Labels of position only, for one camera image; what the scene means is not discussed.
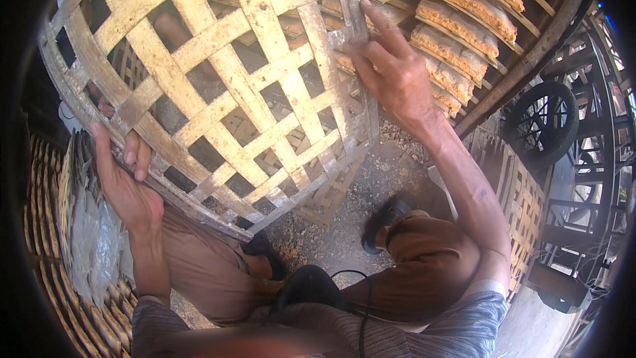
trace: gray striped shirt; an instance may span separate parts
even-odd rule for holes
[[[405,332],[384,322],[369,320],[364,331],[364,352],[368,358],[387,357],[481,357],[495,349],[497,330],[504,320],[507,303],[501,293],[482,290],[465,295],[421,333]],[[267,312],[260,308],[251,320]],[[349,344],[343,350],[324,354],[330,357],[359,357],[361,317],[316,303],[302,303],[284,310],[280,323],[300,329],[337,333]],[[183,320],[158,300],[139,299],[132,321],[132,357],[174,356],[153,350],[163,334],[188,330]]]

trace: fingernail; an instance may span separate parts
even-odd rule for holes
[[[129,152],[126,154],[126,163],[133,164],[135,162],[135,153]]]
[[[90,125],[90,131],[93,133],[93,138],[99,136],[99,126],[97,125],[97,122]]]

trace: black cable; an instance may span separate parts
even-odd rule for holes
[[[360,322],[360,343],[358,345],[358,349],[360,351],[360,358],[364,358],[364,328],[366,327],[366,322],[369,320],[369,310],[371,309],[371,279],[362,271],[358,271],[356,269],[343,269],[338,271],[337,273],[331,275],[331,278],[333,279],[334,276],[338,275],[338,274],[342,274],[343,272],[353,272],[356,274],[360,274],[364,277],[364,279],[366,279],[369,283],[369,293],[367,296],[367,300],[366,300],[366,310],[364,311],[364,316],[362,318],[362,322]]]

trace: bamboo lattice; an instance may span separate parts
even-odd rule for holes
[[[95,33],[79,7],[81,1],[63,0],[39,32],[39,49],[52,81],[84,126],[94,121],[107,125],[120,163],[124,137],[137,131],[155,151],[147,183],[187,215],[225,235],[249,240],[378,141],[377,103],[363,87],[356,96],[359,101],[351,97],[359,84],[340,79],[332,54],[350,37],[366,38],[359,0],[341,0],[345,26],[330,32],[317,0],[238,0],[240,8],[218,20],[207,0],[171,0],[192,35],[173,52],[147,18],[166,0],[105,0],[110,15]],[[292,10],[298,12],[307,37],[295,49],[290,49],[277,17]],[[62,28],[76,56],[71,65],[56,42]],[[256,36],[268,61],[251,73],[231,44],[248,32]],[[136,86],[126,83],[108,60],[123,39],[140,61],[139,69],[147,72]],[[227,87],[209,103],[186,77],[203,61],[210,62]],[[309,62],[316,64],[324,91],[310,94],[305,85],[299,68]],[[110,120],[83,93],[89,81],[115,107]],[[275,83],[284,92],[286,110],[274,111],[275,103],[261,94]],[[150,111],[164,94],[187,120],[174,133]],[[330,126],[323,120],[326,113]],[[231,131],[235,115],[249,124]],[[245,134],[248,128],[253,130]],[[239,141],[239,132],[249,138]],[[201,138],[223,158],[215,170],[189,150]],[[303,147],[293,144],[297,140]],[[263,165],[266,159],[269,168]],[[192,188],[184,189],[166,176],[175,170]],[[228,186],[235,174],[250,183],[251,192],[240,196]],[[255,207],[262,198],[274,206],[271,212]],[[203,204],[209,200],[221,210]],[[235,226],[239,217],[254,226],[247,231]]]

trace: dirt floor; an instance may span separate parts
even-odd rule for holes
[[[370,150],[360,166],[342,206],[329,227],[317,226],[289,212],[266,228],[290,271],[306,264],[318,265],[328,273],[357,269],[365,274],[393,266],[386,253],[370,256],[362,250],[364,224],[387,199],[397,192],[414,198],[414,209],[450,219],[446,196],[426,175],[423,163],[428,155],[407,133],[381,120],[381,143]],[[335,282],[346,287],[357,282],[357,274],[338,275]],[[172,292],[172,309],[191,327],[211,326],[195,308]]]

